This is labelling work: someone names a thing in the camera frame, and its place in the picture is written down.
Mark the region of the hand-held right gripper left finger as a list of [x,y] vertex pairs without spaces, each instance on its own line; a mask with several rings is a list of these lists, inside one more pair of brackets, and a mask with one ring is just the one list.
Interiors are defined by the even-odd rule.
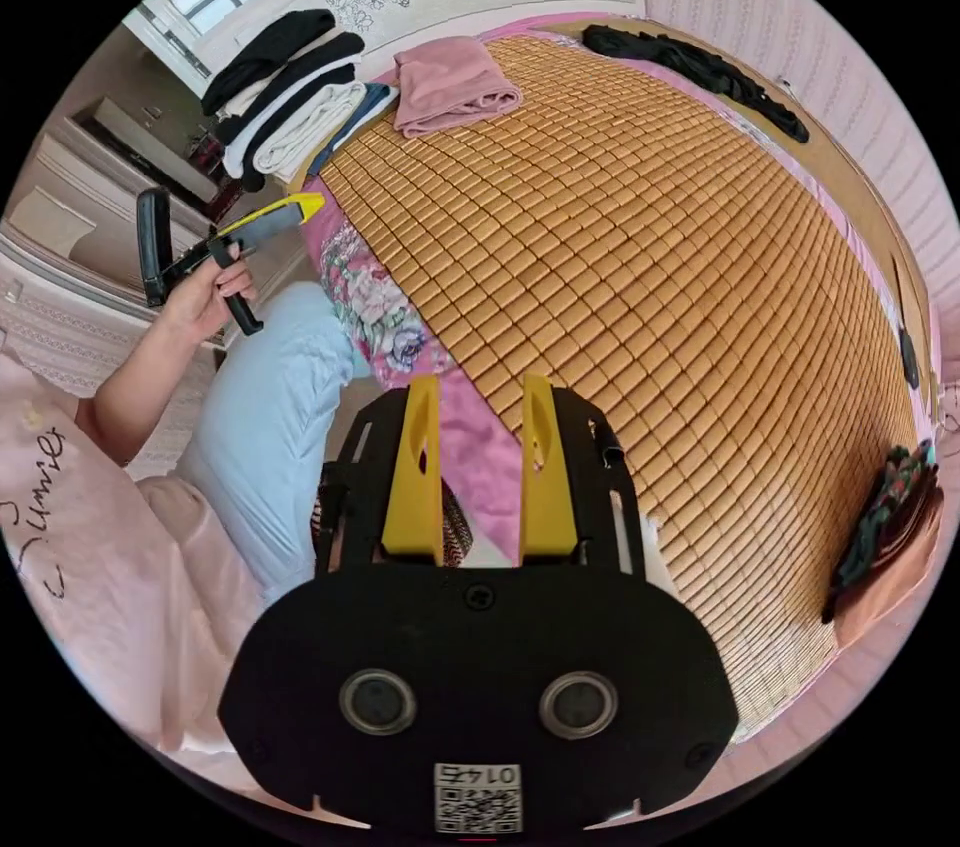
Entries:
[[407,388],[381,544],[392,558],[444,557],[439,456],[439,385],[433,375]]

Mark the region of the person's left hand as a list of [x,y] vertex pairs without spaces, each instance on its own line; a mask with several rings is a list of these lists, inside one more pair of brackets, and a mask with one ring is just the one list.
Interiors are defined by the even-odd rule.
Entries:
[[230,253],[235,260],[226,269],[207,260],[173,289],[158,317],[160,335],[167,345],[194,350],[230,319],[227,297],[242,294],[248,302],[256,299],[253,277],[239,248],[233,245]]

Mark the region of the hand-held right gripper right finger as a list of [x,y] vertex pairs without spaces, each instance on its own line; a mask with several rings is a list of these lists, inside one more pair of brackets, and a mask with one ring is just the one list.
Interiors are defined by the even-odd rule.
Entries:
[[541,375],[524,375],[521,433],[519,555],[569,557],[577,529],[554,390]]

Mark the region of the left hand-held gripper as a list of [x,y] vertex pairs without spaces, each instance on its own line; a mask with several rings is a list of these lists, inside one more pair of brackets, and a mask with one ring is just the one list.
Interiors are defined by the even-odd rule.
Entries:
[[[243,241],[269,241],[303,225],[325,205],[326,197],[323,194],[301,192],[258,208],[218,231],[212,228],[206,240],[196,244],[162,271],[162,284],[166,290],[164,298],[207,260],[213,259],[221,269],[226,269],[235,260],[230,253],[233,245],[239,248],[242,258]],[[225,303],[244,336],[253,336],[263,329],[263,321],[253,313],[250,303],[242,294],[227,297]]]

